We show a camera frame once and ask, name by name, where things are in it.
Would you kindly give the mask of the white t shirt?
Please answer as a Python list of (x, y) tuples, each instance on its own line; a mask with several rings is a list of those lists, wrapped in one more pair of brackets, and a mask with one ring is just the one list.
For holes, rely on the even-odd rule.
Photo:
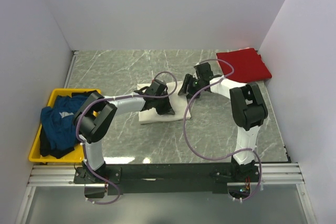
[(188, 105), (187, 98), (178, 96), (178, 91), (182, 87), (182, 81), (177, 82), (177, 89), (169, 96), (170, 104), (174, 110), (174, 115), (158, 115), (155, 108), (139, 112), (140, 124), (148, 124), (155, 122), (172, 122), (183, 120), (186, 107)]

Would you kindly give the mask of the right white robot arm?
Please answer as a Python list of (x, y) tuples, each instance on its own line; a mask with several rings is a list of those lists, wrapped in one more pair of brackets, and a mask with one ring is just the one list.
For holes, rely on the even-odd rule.
[(231, 159), (233, 179), (247, 180), (258, 176), (255, 166), (255, 147), (258, 132), (268, 117), (268, 110), (257, 83), (240, 83), (224, 75), (214, 75), (208, 62), (194, 66), (195, 74), (186, 74), (178, 95), (192, 102), (202, 91), (230, 99), (233, 120), (237, 125), (236, 148)]

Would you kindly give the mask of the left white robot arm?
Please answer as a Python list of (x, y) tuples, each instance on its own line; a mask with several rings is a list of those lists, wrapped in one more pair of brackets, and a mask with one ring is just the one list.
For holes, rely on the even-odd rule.
[(75, 133), (83, 145), (82, 165), (92, 174), (104, 176), (106, 163), (102, 155), (101, 140), (115, 116), (155, 109), (159, 115), (174, 115), (166, 83), (154, 79), (149, 86), (128, 95), (104, 97), (94, 92), (73, 118)]

